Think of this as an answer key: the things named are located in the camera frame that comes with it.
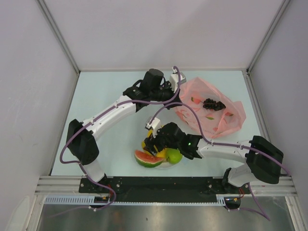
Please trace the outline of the yellow fake mango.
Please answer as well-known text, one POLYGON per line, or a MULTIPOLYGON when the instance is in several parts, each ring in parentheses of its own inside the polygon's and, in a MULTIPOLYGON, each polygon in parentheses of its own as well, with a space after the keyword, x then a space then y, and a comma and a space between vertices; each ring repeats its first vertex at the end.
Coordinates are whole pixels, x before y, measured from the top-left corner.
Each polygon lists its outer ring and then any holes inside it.
POLYGON ((155 148, 153 146, 153 130, 149 130, 147 133, 147 137, 141 142, 141 147, 145 152, 153 154, 155 152, 155 148))
POLYGON ((158 152, 156 156, 158 158, 163 158, 164 162, 168 162, 168 149, 163 149, 162 151, 158 152))

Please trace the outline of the green fake fruit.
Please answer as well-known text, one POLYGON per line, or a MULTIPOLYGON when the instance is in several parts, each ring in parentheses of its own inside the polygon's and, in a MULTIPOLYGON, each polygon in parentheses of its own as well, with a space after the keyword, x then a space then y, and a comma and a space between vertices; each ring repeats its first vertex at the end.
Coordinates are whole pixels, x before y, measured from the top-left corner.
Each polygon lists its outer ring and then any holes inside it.
POLYGON ((182 160, 183 155, 178 149, 167 149, 166 159, 170 164, 178 164, 182 160))

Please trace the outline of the red watermelon slice toy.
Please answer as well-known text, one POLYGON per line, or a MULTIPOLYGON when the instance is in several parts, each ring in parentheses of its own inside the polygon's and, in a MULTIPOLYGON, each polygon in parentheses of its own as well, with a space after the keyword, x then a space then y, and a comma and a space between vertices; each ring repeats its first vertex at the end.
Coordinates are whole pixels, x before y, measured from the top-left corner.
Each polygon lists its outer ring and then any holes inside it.
POLYGON ((164 158, 155 157, 139 150, 135 151, 134 157, 139 165, 147 168, 157 167, 164 161, 164 158))

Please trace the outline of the pink plastic bag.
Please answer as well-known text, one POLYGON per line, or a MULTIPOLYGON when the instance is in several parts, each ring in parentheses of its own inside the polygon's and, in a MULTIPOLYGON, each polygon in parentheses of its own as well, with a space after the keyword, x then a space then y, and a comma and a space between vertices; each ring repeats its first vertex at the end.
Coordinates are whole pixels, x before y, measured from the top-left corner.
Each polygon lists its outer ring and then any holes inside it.
POLYGON ((220 138, 239 131, 246 113, 241 101, 233 102, 213 84, 195 77, 180 86, 181 102, 197 114, 202 131, 207 138, 220 138), (221 101, 226 108, 220 111, 206 110, 203 101, 210 98, 221 101))

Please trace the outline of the white paper plate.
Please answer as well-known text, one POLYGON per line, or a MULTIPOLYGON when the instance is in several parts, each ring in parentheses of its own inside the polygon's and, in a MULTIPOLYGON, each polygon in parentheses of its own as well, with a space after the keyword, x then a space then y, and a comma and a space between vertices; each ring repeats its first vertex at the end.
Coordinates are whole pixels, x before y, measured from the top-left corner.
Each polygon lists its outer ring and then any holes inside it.
POLYGON ((180 164, 180 162, 176 163, 176 164, 172 164, 170 162, 162 162, 160 165, 156 166, 156 169, 169 169, 175 166, 178 166, 180 164))

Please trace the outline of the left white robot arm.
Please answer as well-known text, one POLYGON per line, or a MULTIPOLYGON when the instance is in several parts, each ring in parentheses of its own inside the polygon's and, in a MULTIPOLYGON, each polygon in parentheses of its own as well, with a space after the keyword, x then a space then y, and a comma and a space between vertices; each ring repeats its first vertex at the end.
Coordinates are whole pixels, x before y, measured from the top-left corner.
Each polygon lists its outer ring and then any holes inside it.
POLYGON ((97 157, 97 140, 113 125, 148 105, 167 105, 180 102, 180 85, 186 77, 174 66, 169 80, 163 72, 149 69, 143 79, 137 80, 108 108, 82 122, 74 119, 69 123, 65 149, 76 158, 82 171, 90 180, 95 192, 106 188, 106 175, 97 157))

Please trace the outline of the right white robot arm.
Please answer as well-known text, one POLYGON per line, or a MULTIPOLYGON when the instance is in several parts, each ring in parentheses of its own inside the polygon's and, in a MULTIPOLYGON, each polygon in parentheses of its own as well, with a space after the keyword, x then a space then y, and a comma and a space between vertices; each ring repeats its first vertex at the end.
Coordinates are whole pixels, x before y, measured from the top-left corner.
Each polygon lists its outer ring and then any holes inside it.
POLYGON ((213 157, 240 162, 241 166, 228 168, 224 173, 222 188, 227 193, 257 180, 279 183, 283 153, 261 136, 235 144, 218 143, 206 142, 201 135, 186 134, 173 122, 164 126, 147 123, 145 128, 149 132, 143 149, 153 156, 167 149, 178 150, 190 160, 213 157))

